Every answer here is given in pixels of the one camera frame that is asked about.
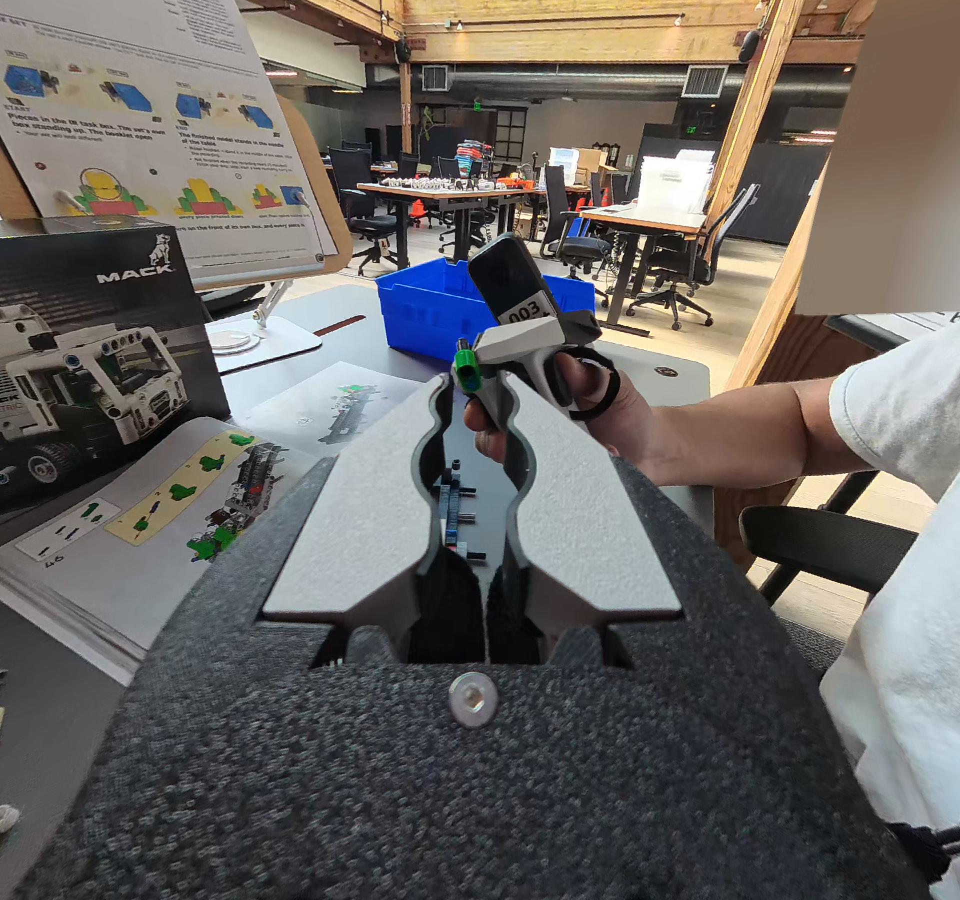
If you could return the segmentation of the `clear plastic storage box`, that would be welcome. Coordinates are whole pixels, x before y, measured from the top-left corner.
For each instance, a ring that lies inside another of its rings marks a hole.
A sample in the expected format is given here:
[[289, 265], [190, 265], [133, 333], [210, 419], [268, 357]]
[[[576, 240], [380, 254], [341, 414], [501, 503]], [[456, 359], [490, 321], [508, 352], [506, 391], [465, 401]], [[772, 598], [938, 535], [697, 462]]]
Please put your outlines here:
[[640, 215], [702, 217], [714, 173], [713, 161], [714, 151], [707, 149], [681, 149], [674, 157], [644, 155], [635, 195]]

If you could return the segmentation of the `blue plastic bin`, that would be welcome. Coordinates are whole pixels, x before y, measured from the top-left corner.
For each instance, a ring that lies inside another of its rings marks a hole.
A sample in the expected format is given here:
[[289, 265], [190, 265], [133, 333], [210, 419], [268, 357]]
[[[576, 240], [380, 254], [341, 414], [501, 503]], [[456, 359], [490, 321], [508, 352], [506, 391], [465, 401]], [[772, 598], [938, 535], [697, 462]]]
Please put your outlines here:
[[[457, 341], [470, 342], [496, 324], [469, 274], [468, 261], [437, 259], [381, 277], [377, 283], [390, 347], [430, 357], [450, 368]], [[563, 311], [595, 313], [594, 284], [577, 278], [545, 277]]]

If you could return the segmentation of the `printed instruction sheet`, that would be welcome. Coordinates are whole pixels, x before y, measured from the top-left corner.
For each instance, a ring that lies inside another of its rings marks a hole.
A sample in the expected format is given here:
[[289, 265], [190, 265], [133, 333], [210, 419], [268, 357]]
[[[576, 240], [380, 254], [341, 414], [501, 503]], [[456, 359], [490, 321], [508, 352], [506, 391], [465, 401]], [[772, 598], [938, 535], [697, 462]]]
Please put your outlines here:
[[46, 217], [178, 233], [196, 284], [337, 244], [235, 0], [1, 0], [2, 142]]

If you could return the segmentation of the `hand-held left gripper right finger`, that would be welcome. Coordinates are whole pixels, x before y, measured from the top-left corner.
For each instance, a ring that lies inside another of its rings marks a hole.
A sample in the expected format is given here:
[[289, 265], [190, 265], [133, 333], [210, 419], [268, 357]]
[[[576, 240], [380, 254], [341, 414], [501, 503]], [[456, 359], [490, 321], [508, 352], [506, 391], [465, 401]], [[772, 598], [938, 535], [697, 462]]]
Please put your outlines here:
[[491, 655], [548, 663], [584, 631], [600, 662], [611, 627], [676, 622], [682, 604], [613, 456], [521, 379], [503, 470], [505, 521]]

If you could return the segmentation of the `cardboard boxes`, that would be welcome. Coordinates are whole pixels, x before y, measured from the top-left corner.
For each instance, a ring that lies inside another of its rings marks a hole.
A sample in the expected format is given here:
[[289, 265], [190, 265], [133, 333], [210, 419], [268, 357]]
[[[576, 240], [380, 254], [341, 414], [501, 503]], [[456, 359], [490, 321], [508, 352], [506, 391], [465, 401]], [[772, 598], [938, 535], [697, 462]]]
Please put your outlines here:
[[608, 151], [602, 148], [557, 148], [549, 150], [549, 166], [561, 167], [566, 186], [587, 186], [593, 174], [607, 164]]

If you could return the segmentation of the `person in white shirt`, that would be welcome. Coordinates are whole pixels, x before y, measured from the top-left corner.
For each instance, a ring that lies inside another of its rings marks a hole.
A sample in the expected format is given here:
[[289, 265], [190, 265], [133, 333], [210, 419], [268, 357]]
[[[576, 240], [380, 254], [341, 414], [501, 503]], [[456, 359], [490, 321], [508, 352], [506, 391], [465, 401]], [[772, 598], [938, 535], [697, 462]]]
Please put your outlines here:
[[834, 576], [872, 595], [820, 694], [864, 795], [884, 822], [953, 830], [958, 898], [959, 330], [946, 326], [852, 366], [833, 382], [834, 428], [867, 467], [911, 484], [934, 510], [918, 532], [852, 519]]

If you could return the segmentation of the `long wooden desk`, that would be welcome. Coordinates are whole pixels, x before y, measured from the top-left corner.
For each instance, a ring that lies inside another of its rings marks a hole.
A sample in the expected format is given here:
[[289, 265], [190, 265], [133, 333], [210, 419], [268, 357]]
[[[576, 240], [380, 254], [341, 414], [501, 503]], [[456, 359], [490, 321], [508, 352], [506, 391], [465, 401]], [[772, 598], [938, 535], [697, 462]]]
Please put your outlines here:
[[411, 205], [421, 200], [424, 203], [434, 202], [441, 212], [452, 213], [454, 217], [454, 245], [453, 253], [448, 259], [450, 263], [467, 260], [472, 249], [472, 222], [471, 214], [475, 211], [496, 209], [497, 231], [503, 234], [513, 227], [513, 221], [518, 205], [525, 198], [537, 196], [542, 204], [546, 204], [546, 188], [532, 187], [530, 189], [517, 187], [503, 187], [496, 183], [489, 186], [479, 181], [454, 181], [452, 179], [427, 178], [427, 186], [420, 184], [414, 187], [390, 186], [373, 183], [360, 183], [355, 188], [348, 188], [348, 195], [358, 197], [361, 194], [382, 199], [389, 203], [393, 210], [396, 222], [395, 257], [398, 270], [410, 267], [409, 260], [409, 215]]

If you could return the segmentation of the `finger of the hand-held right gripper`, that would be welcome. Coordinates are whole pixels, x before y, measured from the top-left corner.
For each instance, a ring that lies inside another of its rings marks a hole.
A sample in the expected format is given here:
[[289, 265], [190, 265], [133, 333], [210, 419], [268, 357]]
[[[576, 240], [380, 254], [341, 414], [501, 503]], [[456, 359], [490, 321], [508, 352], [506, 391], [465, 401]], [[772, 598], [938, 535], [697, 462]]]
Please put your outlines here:
[[560, 377], [556, 357], [572, 343], [558, 318], [509, 323], [480, 334], [473, 344], [483, 376], [516, 373], [543, 399], [566, 416], [572, 415], [572, 394]]
[[482, 378], [478, 399], [494, 427], [502, 433], [517, 431], [520, 396], [515, 387], [520, 380], [516, 373], [492, 373]]

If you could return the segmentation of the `green lego connector piece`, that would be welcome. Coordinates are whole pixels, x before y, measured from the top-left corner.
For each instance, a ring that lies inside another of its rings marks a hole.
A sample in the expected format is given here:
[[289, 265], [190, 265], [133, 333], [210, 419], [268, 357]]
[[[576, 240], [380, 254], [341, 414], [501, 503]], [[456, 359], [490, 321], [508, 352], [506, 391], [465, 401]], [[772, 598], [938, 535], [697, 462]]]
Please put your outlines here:
[[484, 383], [481, 367], [471, 345], [467, 338], [458, 339], [450, 368], [456, 387], [467, 397], [477, 395]]

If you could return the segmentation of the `black lego set box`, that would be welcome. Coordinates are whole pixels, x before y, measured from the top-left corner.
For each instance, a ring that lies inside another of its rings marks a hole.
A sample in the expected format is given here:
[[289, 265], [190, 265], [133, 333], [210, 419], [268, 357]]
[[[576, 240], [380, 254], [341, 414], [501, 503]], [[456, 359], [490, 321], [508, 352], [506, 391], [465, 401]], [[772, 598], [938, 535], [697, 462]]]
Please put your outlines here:
[[174, 227], [1, 223], [1, 511], [8, 519], [231, 412]]

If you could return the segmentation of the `person's right hand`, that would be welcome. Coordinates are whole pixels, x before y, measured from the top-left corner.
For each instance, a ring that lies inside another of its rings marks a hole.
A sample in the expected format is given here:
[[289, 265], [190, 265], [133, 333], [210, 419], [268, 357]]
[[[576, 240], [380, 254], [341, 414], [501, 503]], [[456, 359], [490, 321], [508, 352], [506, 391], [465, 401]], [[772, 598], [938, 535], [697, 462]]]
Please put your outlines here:
[[[572, 406], [586, 412], [598, 406], [606, 394], [611, 371], [604, 366], [559, 353], [555, 365], [572, 396]], [[498, 430], [485, 407], [477, 398], [470, 398], [465, 406], [463, 421], [474, 432], [474, 442], [480, 454], [502, 464], [506, 453], [506, 436]], [[602, 443], [614, 456], [628, 460], [638, 469], [644, 466], [645, 442], [655, 427], [654, 411], [640, 395], [629, 378], [621, 381], [617, 398], [603, 414], [585, 423], [594, 439]]]

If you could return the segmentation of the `black badge reel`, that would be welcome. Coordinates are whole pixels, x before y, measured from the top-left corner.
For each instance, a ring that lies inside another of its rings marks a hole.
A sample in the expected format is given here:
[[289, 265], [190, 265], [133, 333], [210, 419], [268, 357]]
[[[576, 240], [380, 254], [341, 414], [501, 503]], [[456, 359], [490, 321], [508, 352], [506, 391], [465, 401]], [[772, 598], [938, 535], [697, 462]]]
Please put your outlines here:
[[941, 882], [959, 857], [959, 826], [932, 829], [902, 822], [886, 824], [928, 885]]

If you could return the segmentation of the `thick wooden pillar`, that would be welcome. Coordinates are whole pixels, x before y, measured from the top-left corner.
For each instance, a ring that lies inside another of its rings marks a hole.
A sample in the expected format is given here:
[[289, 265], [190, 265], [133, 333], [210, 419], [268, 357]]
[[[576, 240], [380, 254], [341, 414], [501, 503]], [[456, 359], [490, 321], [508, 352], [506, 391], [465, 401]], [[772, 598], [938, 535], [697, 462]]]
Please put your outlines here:
[[[815, 11], [811, 0], [769, 0], [758, 27], [733, 114], [711, 182], [707, 219], [715, 221], [730, 205], [745, 172], [782, 66], [798, 57], [791, 44], [802, 20]], [[824, 318], [799, 316], [794, 307], [818, 194], [804, 208], [781, 266], [738, 355], [727, 389], [753, 391], [760, 381], [823, 377], [831, 367], [844, 368], [873, 355], [862, 342], [826, 326]], [[734, 563], [748, 572], [755, 563], [738, 531], [740, 513], [751, 506], [786, 503], [800, 485], [790, 476], [779, 485], [753, 490], [722, 489], [715, 498], [715, 533]]]

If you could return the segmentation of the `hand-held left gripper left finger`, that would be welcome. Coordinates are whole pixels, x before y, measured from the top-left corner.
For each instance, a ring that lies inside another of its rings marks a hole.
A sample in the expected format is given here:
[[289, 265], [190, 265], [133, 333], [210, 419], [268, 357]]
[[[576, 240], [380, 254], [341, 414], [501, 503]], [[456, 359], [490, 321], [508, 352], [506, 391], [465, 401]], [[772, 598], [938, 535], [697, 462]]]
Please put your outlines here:
[[433, 487], [446, 468], [453, 385], [425, 382], [331, 462], [274, 572], [264, 621], [375, 628], [400, 662], [424, 645], [455, 586]]

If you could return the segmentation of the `grey lego chassis assembly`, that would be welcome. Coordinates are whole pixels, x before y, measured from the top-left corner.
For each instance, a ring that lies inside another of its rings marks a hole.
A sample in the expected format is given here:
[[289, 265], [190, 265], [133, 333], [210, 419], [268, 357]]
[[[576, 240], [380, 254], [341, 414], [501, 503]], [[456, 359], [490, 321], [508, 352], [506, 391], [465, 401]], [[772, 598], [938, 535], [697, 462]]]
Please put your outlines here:
[[460, 538], [462, 526], [471, 526], [476, 523], [474, 513], [462, 511], [462, 500], [474, 499], [476, 489], [463, 486], [459, 459], [454, 459], [439, 476], [436, 494], [442, 544], [471, 564], [486, 563], [487, 555], [484, 552], [470, 550]]

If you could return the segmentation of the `grey ventilation duct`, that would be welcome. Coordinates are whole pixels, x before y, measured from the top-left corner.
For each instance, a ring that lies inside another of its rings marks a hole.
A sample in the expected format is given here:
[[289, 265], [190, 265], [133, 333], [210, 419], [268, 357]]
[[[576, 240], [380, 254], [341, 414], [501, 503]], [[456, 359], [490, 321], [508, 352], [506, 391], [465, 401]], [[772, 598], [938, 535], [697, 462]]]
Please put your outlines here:
[[[844, 105], [854, 65], [786, 64], [771, 98], [787, 105]], [[744, 65], [706, 64], [415, 64], [415, 91], [462, 100], [680, 100], [733, 103]]]

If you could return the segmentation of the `black framed sign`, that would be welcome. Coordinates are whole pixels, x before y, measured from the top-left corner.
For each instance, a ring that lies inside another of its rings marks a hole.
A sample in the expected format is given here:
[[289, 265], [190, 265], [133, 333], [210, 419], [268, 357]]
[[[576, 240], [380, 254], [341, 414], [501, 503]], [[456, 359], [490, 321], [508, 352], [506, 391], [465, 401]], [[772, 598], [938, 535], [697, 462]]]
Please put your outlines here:
[[958, 325], [959, 313], [834, 315], [824, 321], [834, 332], [882, 353]]

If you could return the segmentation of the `lego instruction booklet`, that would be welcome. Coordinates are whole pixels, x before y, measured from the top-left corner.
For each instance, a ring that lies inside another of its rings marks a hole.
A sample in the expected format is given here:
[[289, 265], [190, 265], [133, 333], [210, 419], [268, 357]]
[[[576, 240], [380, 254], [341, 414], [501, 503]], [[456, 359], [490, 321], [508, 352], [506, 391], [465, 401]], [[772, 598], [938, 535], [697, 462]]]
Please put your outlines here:
[[2, 546], [2, 605], [127, 686], [201, 575], [319, 459], [420, 382], [338, 362], [229, 421], [187, 421]]

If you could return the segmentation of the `small wooden desk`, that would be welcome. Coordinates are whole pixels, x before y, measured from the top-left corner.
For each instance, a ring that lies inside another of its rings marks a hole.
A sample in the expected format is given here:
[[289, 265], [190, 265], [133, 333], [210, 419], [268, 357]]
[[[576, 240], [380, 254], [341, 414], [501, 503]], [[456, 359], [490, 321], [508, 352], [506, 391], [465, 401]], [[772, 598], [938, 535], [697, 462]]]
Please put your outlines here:
[[666, 214], [659, 217], [644, 218], [638, 212], [638, 205], [620, 205], [606, 208], [585, 208], [578, 212], [580, 219], [605, 225], [622, 237], [617, 274], [613, 292], [607, 303], [606, 320], [601, 326], [606, 330], [617, 331], [637, 338], [648, 339], [649, 330], [631, 327], [621, 323], [626, 294], [638, 253], [638, 241], [641, 236], [650, 237], [661, 233], [677, 233], [687, 241], [696, 242], [704, 232], [702, 214]]

